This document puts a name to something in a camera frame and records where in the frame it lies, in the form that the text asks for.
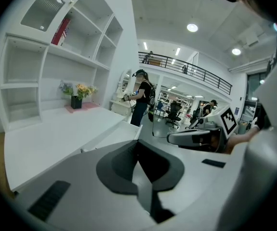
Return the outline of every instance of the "pink mat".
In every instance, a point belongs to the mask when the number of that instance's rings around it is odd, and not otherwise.
[[[88,109],[92,109],[96,107],[99,107],[99,106],[95,103],[83,103],[81,105],[81,109],[73,109],[70,105],[65,105],[66,110],[68,110],[70,113],[73,113],[75,111],[83,111],[83,110],[86,111]]]

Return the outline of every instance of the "balcony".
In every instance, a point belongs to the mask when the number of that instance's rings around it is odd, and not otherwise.
[[[148,59],[145,58],[147,55],[146,52],[138,52],[139,62],[143,64],[149,64],[153,66],[157,66],[159,68],[166,68],[169,70],[177,71],[179,73],[183,73],[192,78],[199,79],[201,81],[206,82],[207,84],[218,88],[224,93],[230,95],[230,91],[232,85],[222,78],[216,76],[215,74],[204,70],[201,67],[196,65],[187,63],[182,60],[178,60],[169,56],[163,56],[158,54],[150,54]]]

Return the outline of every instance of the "jeans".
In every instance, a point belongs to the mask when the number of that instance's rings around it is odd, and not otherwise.
[[[136,106],[134,108],[134,112],[131,119],[131,124],[135,126],[140,126],[140,122],[143,119],[144,113],[147,109],[148,104],[147,103],[139,103],[136,102]]]

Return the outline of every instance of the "backpack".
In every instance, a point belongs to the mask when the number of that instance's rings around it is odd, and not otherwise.
[[[148,85],[151,87],[151,89],[150,89],[150,96],[148,98],[148,105],[153,107],[155,105],[155,103],[156,103],[156,90],[149,83],[149,81],[144,80],[144,82],[148,83]]]

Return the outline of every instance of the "fluorescent light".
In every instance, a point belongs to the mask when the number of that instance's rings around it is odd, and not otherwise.
[[[181,48],[177,49],[176,56],[179,55],[180,50],[181,50]]]
[[[192,33],[195,33],[198,30],[198,26],[196,26],[195,24],[188,24],[186,28]]]
[[[241,54],[241,50],[235,48],[231,51],[234,55],[239,56]]]
[[[276,23],[273,23],[273,28],[277,32],[277,24]]]

